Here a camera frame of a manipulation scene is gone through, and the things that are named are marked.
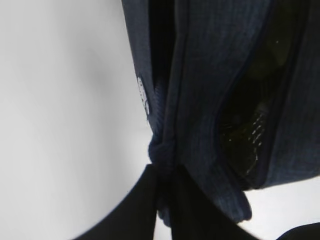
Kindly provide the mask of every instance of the clothing tag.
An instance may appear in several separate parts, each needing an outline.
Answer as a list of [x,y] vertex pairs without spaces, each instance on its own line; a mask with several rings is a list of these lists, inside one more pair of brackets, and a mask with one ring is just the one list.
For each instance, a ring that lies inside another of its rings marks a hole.
[[143,107],[144,107],[144,110],[146,113],[146,117],[148,119],[149,114],[150,114],[150,108],[149,108],[149,104],[148,104],[148,98],[147,98],[147,94],[145,91],[145,87],[144,87],[144,84],[142,82],[141,77],[137,78],[137,82],[138,82],[138,87],[139,87],[139,91],[140,91],[140,97],[142,100],[142,104],[143,104]]

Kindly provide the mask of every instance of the black fabric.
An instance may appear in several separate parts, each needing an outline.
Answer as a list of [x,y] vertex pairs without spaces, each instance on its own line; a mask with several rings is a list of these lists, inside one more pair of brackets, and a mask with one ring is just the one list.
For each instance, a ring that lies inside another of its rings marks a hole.
[[277,240],[317,240],[320,239],[320,223],[295,227]]
[[[157,210],[164,223],[171,226],[173,240],[256,239],[221,209],[225,204],[222,200],[231,200],[226,203],[224,210],[229,208],[235,215],[238,214],[240,217],[236,216],[236,219],[251,216],[250,211],[243,211],[250,209],[243,192],[236,188],[237,184],[229,182],[231,180],[225,175],[226,169],[221,168],[222,163],[219,163],[221,159],[215,159],[217,156],[214,155],[211,137],[216,108],[211,108],[214,107],[212,103],[219,106],[225,93],[226,82],[222,79],[229,74],[227,79],[232,81],[230,76],[234,74],[234,70],[240,68],[247,59],[246,49],[250,49],[257,39],[257,32],[270,1],[264,0],[256,5],[254,0],[251,0],[251,5],[250,2],[222,0],[169,2],[122,0],[134,67],[150,101],[149,122],[153,137],[148,153],[152,165],[146,166],[134,188],[108,216],[75,240],[152,240]],[[246,9],[243,12],[246,13],[245,18],[242,11],[232,12],[236,5]],[[221,7],[222,12],[230,11],[229,14],[236,18],[212,14],[216,10],[215,6]],[[165,13],[169,14],[168,19],[165,19]],[[251,13],[255,14],[258,23],[252,20],[254,18],[251,18]],[[176,32],[173,28],[174,17],[178,28]],[[234,28],[230,24],[235,19],[241,27]],[[223,23],[218,27],[220,33],[232,37],[226,37],[225,41],[236,42],[236,32],[240,33],[242,27],[246,27],[250,36],[244,34],[240,38],[242,44],[247,46],[243,49],[231,48],[229,53],[227,49],[216,49],[218,45],[223,47],[225,44],[221,39],[214,38],[217,33],[213,28],[218,21]],[[170,36],[159,39],[164,34]],[[211,50],[207,54],[199,55],[209,47]],[[232,66],[231,54],[236,50],[239,51],[238,60]],[[214,71],[208,65],[214,65],[214,61],[218,59],[216,55],[211,58],[214,51],[227,53],[226,69],[217,68]],[[217,94],[211,96],[217,87],[220,87]],[[220,191],[214,191],[214,188],[218,189],[224,184],[225,189],[222,187]],[[221,199],[218,201],[222,203],[220,206],[213,203],[217,198]],[[279,240],[314,239],[311,235],[319,235],[319,229],[317,224],[295,228]]]
[[157,173],[147,165],[125,199],[74,240],[152,240],[156,223]]

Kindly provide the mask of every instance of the dark blue fabric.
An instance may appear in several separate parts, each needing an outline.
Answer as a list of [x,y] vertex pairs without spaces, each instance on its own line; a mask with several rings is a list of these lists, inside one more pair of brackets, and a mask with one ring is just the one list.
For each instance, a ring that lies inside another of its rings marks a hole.
[[159,196],[157,210],[159,217],[163,219],[166,226],[170,227],[170,215],[168,191],[166,184],[171,180],[175,170],[175,140],[163,141],[164,117],[167,97],[167,82],[158,78],[155,84],[155,128],[148,148],[149,158],[159,176]]
[[320,175],[320,1],[311,0],[302,48],[277,128],[264,188]]

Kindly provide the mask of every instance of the white background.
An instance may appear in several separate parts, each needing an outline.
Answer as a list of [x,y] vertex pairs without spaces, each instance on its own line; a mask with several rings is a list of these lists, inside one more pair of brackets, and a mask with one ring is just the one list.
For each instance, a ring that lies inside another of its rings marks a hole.
[[[146,164],[151,130],[120,0],[0,1],[0,239],[70,240]],[[262,240],[320,222],[320,178],[247,194]],[[157,221],[156,240],[170,229]]]

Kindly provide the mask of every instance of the tied fabric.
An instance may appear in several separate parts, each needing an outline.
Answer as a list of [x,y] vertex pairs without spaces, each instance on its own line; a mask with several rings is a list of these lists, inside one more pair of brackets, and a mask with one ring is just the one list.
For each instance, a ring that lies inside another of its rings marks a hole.
[[[171,227],[173,240],[256,240],[226,217],[201,191],[183,165],[175,162],[175,141],[163,141],[165,84],[155,89],[157,128],[148,153],[148,164],[130,193],[102,221],[75,240],[152,240],[157,210]],[[303,240],[320,236],[320,224],[287,232],[279,240]]]

